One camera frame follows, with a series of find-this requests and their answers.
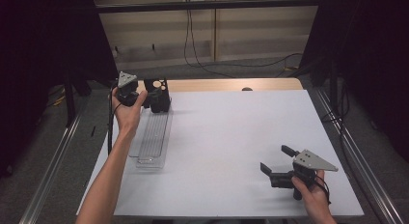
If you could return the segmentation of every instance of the black cable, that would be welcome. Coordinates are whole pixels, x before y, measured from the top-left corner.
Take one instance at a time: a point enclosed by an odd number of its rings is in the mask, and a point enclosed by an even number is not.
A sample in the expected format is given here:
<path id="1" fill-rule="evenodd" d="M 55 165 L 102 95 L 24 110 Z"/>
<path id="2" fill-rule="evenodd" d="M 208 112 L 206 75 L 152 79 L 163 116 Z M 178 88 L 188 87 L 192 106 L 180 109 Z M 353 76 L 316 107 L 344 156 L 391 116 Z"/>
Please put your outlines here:
<path id="1" fill-rule="evenodd" d="M 330 204 L 331 204 L 331 202 L 330 202 L 330 187 L 328 187 L 328 184 L 327 184 L 327 182 L 325 182 L 324 179 L 322 179 L 321 177 L 319 177 L 319 176 L 317 176 L 317 175 L 315 175 L 315 177 L 318 178 L 318 179 L 320 179 L 320 180 L 324 183 L 324 186 L 325 186 L 325 187 L 323 187 L 321 184 L 318 184 L 318 186 L 319 186 L 322 190 L 324 190 L 325 195 L 327 196 L 328 205 L 330 205 Z"/>
<path id="2" fill-rule="evenodd" d="M 283 70 L 281 70 L 281 72 L 279 72 L 279 74 L 277 74 L 277 76 L 275 76 L 275 78 L 279 78 L 285 71 L 286 71 L 286 57 L 284 58 Z"/>
<path id="3" fill-rule="evenodd" d="M 193 50 L 194 50 L 194 52 L 195 52 L 196 62 L 197 62 L 198 65 L 199 65 L 198 67 L 197 67 L 197 66 L 194 66 L 194 65 L 191 65 L 191 64 L 187 61 L 187 58 L 186 58 L 186 45 L 187 45 L 187 38 L 188 38 L 188 36 L 189 36 L 189 24 L 190 24 L 190 33 L 191 33 L 191 37 L 192 37 Z M 210 73 L 214 73 L 214 74 L 226 76 L 226 77 L 229 77 L 229 78 L 234 78 L 233 76 L 228 75 L 228 74 L 224 74 L 224 73 L 221 73 L 221 72 L 216 72 L 216 71 L 208 70 L 208 69 L 205 68 L 205 66 L 203 66 L 203 65 L 199 62 L 198 55 L 197 55 L 197 53 L 196 53 L 195 39 L 194 39 L 194 37 L 193 37 L 193 21 L 192 21 L 192 13 L 191 13 L 190 10 L 187 11 L 186 40 L 185 40 L 185 42 L 184 42 L 184 61 L 185 61 L 186 64 L 189 65 L 190 67 L 193 67 L 193 68 L 201 68 L 202 70 L 204 70 L 204 71 L 206 71 L 206 72 L 210 72 Z"/>
<path id="4" fill-rule="evenodd" d="M 113 132 L 113 122 L 114 122 L 114 114 L 115 114 L 115 111 L 114 111 L 114 113 L 112 113 L 112 92 L 113 92 L 113 90 L 114 90 L 114 88 L 115 87 L 117 87 L 117 84 L 118 84 L 118 82 L 114 82 L 112 85 L 111 85 L 111 89 L 110 89 L 110 91 L 109 91 L 109 101 L 108 101 L 108 109 L 109 109 L 109 111 L 108 111 L 108 143 L 107 143 L 107 147 L 108 147 L 108 154 L 110 154 L 111 153 L 111 151 L 112 151 L 112 132 Z"/>
<path id="5" fill-rule="evenodd" d="M 346 105 L 347 105 L 347 109 L 346 109 L 346 111 L 343 111 L 343 105 L 344 105 L 344 99 L 346 98 Z M 345 81 L 343 81 L 342 82 L 342 88 L 341 88 L 341 99 L 339 100 L 339 102 L 338 102 L 338 104 L 337 104 L 337 107 L 341 107 L 341 109 L 342 109 L 342 111 L 341 111 L 341 113 L 337 116 L 337 114 L 334 114 L 334 110 L 336 109 L 336 108 L 333 108 L 333 109 L 331 109 L 327 114 L 325 114 L 325 115 L 323 115 L 321 118 L 320 118 L 320 120 L 321 120 L 321 122 L 322 123 L 329 123 L 329 122 L 333 122 L 333 121 L 338 121 L 338 120 L 340 120 L 342 117 L 345 117 L 347 114 L 348 114 L 348 112 L 349 112 L 349 108 L 350 108 L 350 104 L 349 104 L 349 95 L 348 95 L 348 91 L 347 91 L 347 89 L 346 89 L 346 84 L 345 84 Z M 334 115 L 334 116 L 337 116 L 337 117 L 335 117 L 335 118 L 333 118 L 333 119 L 330 119 L 330 120 L 325 120 L 325 118 L 327 117 L 327 116 L 329 116 L 329 115 Z"/>
<path id="6" fill-rule="evenodd" d="M 276 62 L 273 62 L 273 63 L 264 64 L 264 65 L 242 65 L 242 64 L 230 64 L 230 63 L 202 64 L 202 63 L 199 62 L 198 56 L 197 56 L 197 53 L 196 53 L 195 39 L 194 39 L 194 35 L 193 35 L 193 20 L 192 20 L 192 13 L 191 13 L 190 10 L 187 11 L 187 15 L 188 15 L 188 17 L 187 17 L 186 39 L 185 39 L 185 42 L 184 42 L 184 60 L 185 60 L 186 64 L 188 66 L 190 66 L 190 67 L 201 68 L 201 69 L 203 69 L 203 70 L 205 70 L 207 72 L 210 72 L 210 73 L 215 73 L 215 74 L 223 75 L 223 76 L 226 76 L 226 77 L 234 78 L 231 75 L 227 75 L 227 74 L 224 74 L 224 73 L 215 72 L 215 71 L 205 69 L 205 67 L 228 66 L 228 67 L 245 67 L 245 68 L 263 68 L 263 67 L 270 67 L 270 66 L 277 65 L 277 64 L 279 64 L 279 63 L 281 63 L 283 61 L 286 62 L 286 59 L 288 59 L 289 57 L 292 57 L 292 56 L 297 56 L 297 55 L 302 56 L 303 55 L 302 53 L 292 53 L 292 54 L 287 55 L 283 59 L 280 59 L 280 60 L 278 60 Z M 190 25 L 190 34 L 191 34 L 191 39 L 192 39 L 192 44 L 193 44 L 193 50 L 195 52 L 195 58 L 196 58 L 196 62 L 198 63 L 198 66 L 190 64 L 187 61 L 187 58 L 186 58 L 186 46 L 187 46 L 187 39 L 189 37 L 189 25 Z"/>

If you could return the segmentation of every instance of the aluminum rail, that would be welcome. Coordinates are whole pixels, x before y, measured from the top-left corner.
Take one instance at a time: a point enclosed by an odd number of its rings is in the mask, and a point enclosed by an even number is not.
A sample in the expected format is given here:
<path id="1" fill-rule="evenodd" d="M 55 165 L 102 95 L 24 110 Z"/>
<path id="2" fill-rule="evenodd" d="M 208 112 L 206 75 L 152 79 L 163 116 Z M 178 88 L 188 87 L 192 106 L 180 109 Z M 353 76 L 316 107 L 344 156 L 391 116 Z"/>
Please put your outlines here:
<path id="1" fill-rule="evenodd" d="M 183 10 L 212 10 L 212 9 L 245 9 L 268 7 L 303 7 L 318 6 L 323 0 L 243 0 L 243 1 L 197 1 L 173 2 L 156 4 L 129 4 L 129 5 L 98 5 L 95 7 L 76 7 L 58 9 L 69 13 L 136 13 L 158 11 L 183 11 Z"/>
<path id="2" fill-rule="evenodd" d="M 57 176 L 58 169 L 63 161 L 64 155 L 66 154 L 67 148 L 74 136 L 74 133 L 78 127 L 79 121 L 82 117 L 82 114 L 85 111 L 87 106 L 88 98 L 81 98 L 79 101 L 79 112 L 70 126 L 66 127 L 66 131 L 60 141 L 60 144 L 57 147 L 57 150 L 54 156 L 51 159 L 50 164 L 48 165 L 47 170 L 45 171 L 41 182 L 31 199 L 29 205 L 27 206 L 23 216 L 20 219 L 20 224 L 25 223 L 36 223 L 40 215 L 42 206 L 45 202 L 45 199 L 48 195 L 48 192 L 51 189 L 51 185 L 54 182 L 55 177 Z"/>
<path id="3" fill-rule="evenodd" d="M 335 120 L 336 117 L 331 113 L 332 108 L 329 103 L 328 96 L 325 94 L 325 92 L 322 89 L 318 89 L 316 90 L 316 92 L 325 110 L 328 112 L 328 114 L 330 114 L 330 118 L 334 120 L 333 121 L 334 128 L 337 130 L 338 133 L 340 133 L 341 124 L 339 121 Z M 404 224 L 405 222 L 400 216 L 391 197 L 389 196 L 385 188 L 382 186 L 380 181 L 376 178 L 375 174 L 370 169 L 367 161 L 365 160 L 357 144 L 355 143 L 354 139 L 352 138 L 351 134 L 349 133 L 348 129 L 345 126 L 343 127 L 341 138 L 343 138 L 345 148 L 347 149 L 348 153 L 350 154 L 351 158 L 356 164 L 367 187 L 372 193 L 373 198 L 375 199 L 377 205 L 382 210 L 384 216 L 388 220 L 388 223 Z"/>

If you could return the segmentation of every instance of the gray floor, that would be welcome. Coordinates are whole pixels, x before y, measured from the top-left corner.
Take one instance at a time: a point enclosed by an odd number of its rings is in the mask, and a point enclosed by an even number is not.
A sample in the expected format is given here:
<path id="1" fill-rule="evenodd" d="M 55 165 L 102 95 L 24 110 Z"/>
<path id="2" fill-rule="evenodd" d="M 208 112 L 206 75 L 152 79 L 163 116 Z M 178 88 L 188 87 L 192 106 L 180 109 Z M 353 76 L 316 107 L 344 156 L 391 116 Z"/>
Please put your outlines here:
<path id="1" fill-rule="evenodd" d="M 234 61 L 236 64 L 263 65 L 275 59 L 258 59 Z M 288 59 L 288 66 L 296 66 L 299 56 Z M 276 77 L 282 72 L 284 64 L 280 63 L 264 68 L 241 68 L 232 66 L 206 67 L 207 70 L 222 72 L 234 77 Z M 166 75 L 169 79 L 184 78 L 223 78 L 221 75 L 206 72 L 188 66 L 163 67 L 148 70 L 130 70 L 140 78 Z M 285 76 L 291 71 L 284 71 Z M 319 116 L 327 113 L 313 88 L 308 75 L 300 78 L 304 88 L 310 93 Z M 108 90 L 91 82 L 94 90 L 88 98 L 76 96 L 77 103 L 86 103 L 84 114 L 77 130 L 70 141 L 65 157 L 58 168 L 57 177 L 53 180 L 48 195 L 42 204 L 38 223 L 72 223 L 81 201 L 88 179 L 93 171 L 97 155 L 107 130 Z M 321 88 L 328 90 L 328 83 Z M 362 151 L 371 170 L 392 198 L 404 220 L 409 220 L 409 170 L 408 163 L 395 153 L 388 137 L 372 127 L 371 118 L 358 101 L 350 95 L 351 109 L 345 117 L 345 126 L 351 132 L 355 142 Z M 31 198 L 41 182 L 41 178 L 51 161 L 57 146 L 64 134 L 67 114 L 65 104 L 48 107 L 42 117 L 31 144 L 26 148 L 19 161 L 14 165 L 14 174 L 0 181 L 0 223 L 17 223 L 21 219 Z M 349 168 L 342 154 L 337 130 L 331 123 L 323 124 L 342 165 L 350 175 L 350 182 L 364 209 L 365 215 L 339 220 L 342 223 L 388 223 L 382 210 L 369 191 L 364 179 L 357 170 L 353 160 Z M 356 181 L 352 171 L 358 176 Z M 115 217 L 114 223 L 150 223 L 149 219 L 133 217 Z M 270 223 L 282 223 L 271 220 Z M 288 223 L 309 223 L 306 219 L 289 220 Z"/>

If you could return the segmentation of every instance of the table surface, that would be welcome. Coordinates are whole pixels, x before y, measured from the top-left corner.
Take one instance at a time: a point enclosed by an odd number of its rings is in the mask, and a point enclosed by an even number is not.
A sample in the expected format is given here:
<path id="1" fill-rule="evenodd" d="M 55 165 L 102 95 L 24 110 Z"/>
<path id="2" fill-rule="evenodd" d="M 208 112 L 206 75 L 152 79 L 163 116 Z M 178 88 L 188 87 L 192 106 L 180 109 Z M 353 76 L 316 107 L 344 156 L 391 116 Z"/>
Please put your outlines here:
<path id="1" fill-rule="evenodd" d="M 260 162 L 277 172 L 292 169 L 292 159 L 281 152 L 283 144 L 300 152 L 309 149 L 340 168 L 326 174 L 334 216 L 363 215 L 308 93 L 300 90 L 297 79 L 170 80 L 168 86 L 174 116 L 165 166 L 137 169 L 129 158 L 115 215 L 306 216 L 302 202 L 292 198 L 292 190 L 272 188 L 259 169 Z M 243 87 L 254 92 L 239 92 Z M 205 92 L 218 88 L 229 92 Z M 113 136 L 117 134 L 114 124 Z M 106 157 L 105 140 L 88 186 Z"/>
<path id="2" fill-rule="evenodd" d="M 139 88 L 145 88 L 139 82 Z M 248 87 L 253 91 L 302 90 L 296 78 L 237 78 L 237 79 L 189 79 L 168 80 L 170 92 L 241 91 Z"/>

